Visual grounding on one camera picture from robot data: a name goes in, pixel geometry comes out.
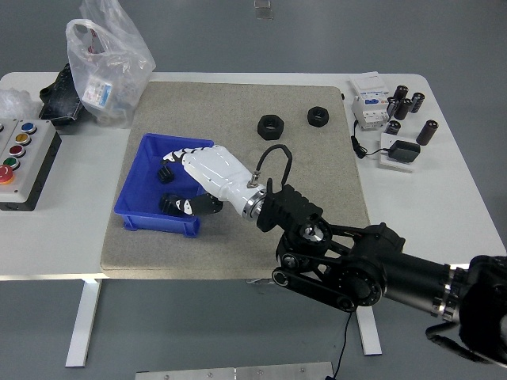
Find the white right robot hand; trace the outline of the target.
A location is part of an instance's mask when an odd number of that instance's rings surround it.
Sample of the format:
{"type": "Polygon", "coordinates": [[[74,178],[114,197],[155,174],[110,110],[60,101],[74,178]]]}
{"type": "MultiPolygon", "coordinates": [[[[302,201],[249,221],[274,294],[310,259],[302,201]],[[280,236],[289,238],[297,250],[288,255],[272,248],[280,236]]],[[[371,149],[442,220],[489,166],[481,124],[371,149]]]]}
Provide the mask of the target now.
{"type": "Polygon", "coordinates": [[[229,202],[244,218],[258,218],[264,202],[265,186],[258,183],[260,173],[251,173],[223,146],[184,148],[166,154],[162,162],[182,164],[186,173],[205,193],[192,199],[169,197],[170,208],[186,215],[210,215],[229,202]]]}

